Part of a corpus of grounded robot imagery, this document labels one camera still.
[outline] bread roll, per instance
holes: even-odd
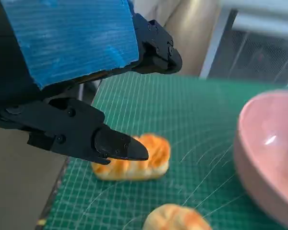
[[[92,163],[93,172],[102,180],[147,180],[164,175],[169,167],[169,142],[154,134],[133,137],[141,142],[148,151],[146,161],[126,161],[112,159],[108,165]]]
[[[166,204],[147,216],[143,230],[212,230],[212,228],[194,209]]]

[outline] cutting mat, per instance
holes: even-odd
[[[93,106],[113,129],[167,138],[169,171],[158,180],[103,182],[90,163],[71,158],[45,229],[139,230],[165,203],[196,208],[214,230],[282,229],[246,195],[232,160],[240,110],[273,88],[136,73],[103,80]]]

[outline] pastry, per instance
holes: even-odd
[[[169,142],[154,134],[133,137],[141,142],[148,151],[146,161],[126,161],[112,159],[108,165],[92,162],[93,172],[102,180],[147,180],[164,175],[169,167]]]
[[[147,216],[143,230],[212,230],[212,228],[194,209],[166,204]]]

